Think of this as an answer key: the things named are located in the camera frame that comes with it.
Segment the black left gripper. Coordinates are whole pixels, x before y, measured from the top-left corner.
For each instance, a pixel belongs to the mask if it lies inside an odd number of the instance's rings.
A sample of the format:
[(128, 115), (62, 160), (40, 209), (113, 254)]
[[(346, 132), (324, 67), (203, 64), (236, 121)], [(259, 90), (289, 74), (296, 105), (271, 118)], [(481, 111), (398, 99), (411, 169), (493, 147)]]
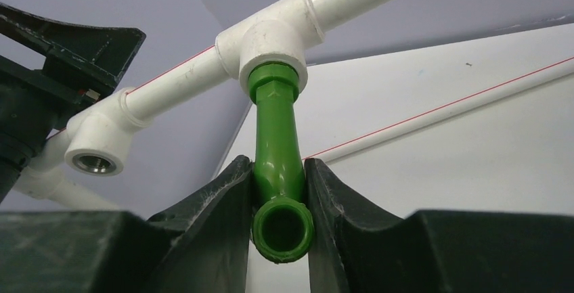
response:
[[(1, 199), (54, 129), (114, 92), (146, 35), (51, 20), (1, 4), (1, 34), (45, 56), (42, 70), (1, 57)], [(97, 94), (87, 95), (88, 91)]]

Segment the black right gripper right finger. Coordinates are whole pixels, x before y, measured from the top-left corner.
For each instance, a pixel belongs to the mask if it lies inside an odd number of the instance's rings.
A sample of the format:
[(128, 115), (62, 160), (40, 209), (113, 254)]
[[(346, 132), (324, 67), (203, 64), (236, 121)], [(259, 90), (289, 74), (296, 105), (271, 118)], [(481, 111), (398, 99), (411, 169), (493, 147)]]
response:
[(305, 161), (312, 292), (572, 292), (573, 218), (418, 210), (400, 218)]

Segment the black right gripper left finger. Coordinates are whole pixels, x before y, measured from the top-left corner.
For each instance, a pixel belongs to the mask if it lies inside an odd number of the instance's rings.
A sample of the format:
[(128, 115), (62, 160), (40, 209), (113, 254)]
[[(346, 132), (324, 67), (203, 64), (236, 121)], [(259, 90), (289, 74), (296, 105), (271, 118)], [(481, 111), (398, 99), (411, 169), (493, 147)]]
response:
[(252, 164), (142, 219), (127, 211), (4, 212), (2, 292), (243, 292)]

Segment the green water faucet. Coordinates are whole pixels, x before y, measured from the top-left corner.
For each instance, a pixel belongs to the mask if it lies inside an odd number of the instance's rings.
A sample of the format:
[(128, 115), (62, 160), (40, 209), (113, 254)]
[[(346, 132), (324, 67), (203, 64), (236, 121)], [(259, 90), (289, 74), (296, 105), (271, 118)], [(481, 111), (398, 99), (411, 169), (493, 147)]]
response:
[(315, 233), (305, 204), (307, 187), (294, 115), (299, 76), (286, 63), (261, 64), (250, 73), (248, 90), (257, 107), (252, 240), (265, 259), (292, 263), (306, 255)]

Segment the white PVC pipe frame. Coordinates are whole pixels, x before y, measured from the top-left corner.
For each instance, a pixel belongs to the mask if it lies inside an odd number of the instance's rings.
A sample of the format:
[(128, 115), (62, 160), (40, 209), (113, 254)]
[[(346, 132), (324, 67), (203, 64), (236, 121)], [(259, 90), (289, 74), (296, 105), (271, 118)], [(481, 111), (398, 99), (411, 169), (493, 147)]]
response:
[(2, 211), (143, 218), (255, 156), (246, 76), (299, 73), (303, 158), (377, 204), (573, 213), (573, 0), (99, 0), (85, 24), (148, 36), (119, 87), (32, 165)]

